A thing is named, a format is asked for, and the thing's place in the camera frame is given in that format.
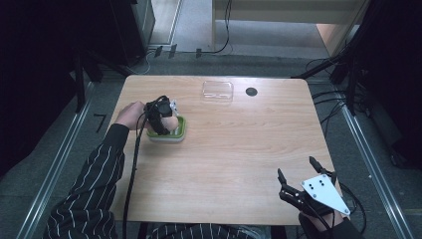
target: hand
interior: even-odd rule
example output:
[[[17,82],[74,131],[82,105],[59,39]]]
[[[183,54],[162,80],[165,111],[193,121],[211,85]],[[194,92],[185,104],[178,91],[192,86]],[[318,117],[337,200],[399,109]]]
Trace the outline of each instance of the hand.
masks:
[[[118,113],[117,119],[114,123],[127,126],[130,130],[135,130],[136,124],[139,123],[137,128],[140,128],[144,120],[144,116],[142,116],[140,119],[139,117],[142,115],[144,107],[145,104],[142,102],[130,103]],[[146,123],[145,127],[150,128],[148,122]]]
[[[303,212],[301,212],[301,214],[307,217],[319,232],[326,231],[326,227],[322,224],[322,222],[319,221],[319,219],[309,216]],[[329,213],[322,218],[326,224],[328,224],[329,228],[332,226],[332,216],[334,216],[334,226],[340,224],[343,221],[341,213],[339,213],[337,210],[334,210],[334,215]]]

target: transparent lid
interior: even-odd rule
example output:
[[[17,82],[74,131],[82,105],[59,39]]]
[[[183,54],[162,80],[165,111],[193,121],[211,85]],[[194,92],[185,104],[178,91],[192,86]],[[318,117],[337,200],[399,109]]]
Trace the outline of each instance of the transparent lid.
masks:
[[[232,102],[233,84],[229,82],[204,82],[202,86],[202,100],[211,102]]]

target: robotic hand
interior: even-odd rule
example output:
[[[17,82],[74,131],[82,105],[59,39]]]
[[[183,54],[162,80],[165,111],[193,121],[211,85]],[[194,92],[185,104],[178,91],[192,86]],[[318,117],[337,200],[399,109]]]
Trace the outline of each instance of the robotic hand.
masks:
[[[323,168],[313,157],[310,157],[310,164],[320,175],[303,181],[304,191],[287,185],[282,171],[278,169],[279,181],[282,184],[280,199],[292,204],[304,214],[319,219],[328,229],[329,226],[322,219],[324,216],[333,213],[333,210],[348,216],[350,211],[334,187],[336,173]],[[308,238],[317,238],[313,236],[317,234],[314,225],[302,214],[300,214],[300,222]]]
[[[178,127],[176,101],[170,101],[167,96],[147,103],[143,110],[152,129],[159,135],[169,134]]]

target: wooden table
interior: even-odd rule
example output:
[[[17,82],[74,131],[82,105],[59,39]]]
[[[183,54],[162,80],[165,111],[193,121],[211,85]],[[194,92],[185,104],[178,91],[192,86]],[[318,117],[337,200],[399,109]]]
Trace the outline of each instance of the wooden table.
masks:
[[[212,46],[215,21],[225,19],[227,2],[212,0]],[[354,25],[360,24],[368,4],[369,0],[234,0],[230,19],[316,23],[329,55],[334,56],[344,47]]]
[[[230,82],[233,101],[204,101],[204,82]],[[245,91],[255,88],[258,94]],[[297,225],[298,210],[280,200],[288,183],[317,174],[314,156],[333,170],[307,82],[297,79],[130,76],[111,121],[131,102],[177,100],[187,132],[178,143],[142,136],[129,221]],[[135,142],[129,134],[122,179],[111,210],[122,219]]]

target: striped sleeve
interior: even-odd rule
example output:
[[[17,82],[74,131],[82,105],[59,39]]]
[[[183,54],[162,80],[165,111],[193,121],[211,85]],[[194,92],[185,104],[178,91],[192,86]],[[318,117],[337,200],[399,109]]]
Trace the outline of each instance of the striped sleeve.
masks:
[[[89,156],[67,198],[51,211],[43,238],[116,238],[109,211],[121,178],[128,128],[113,124]]]

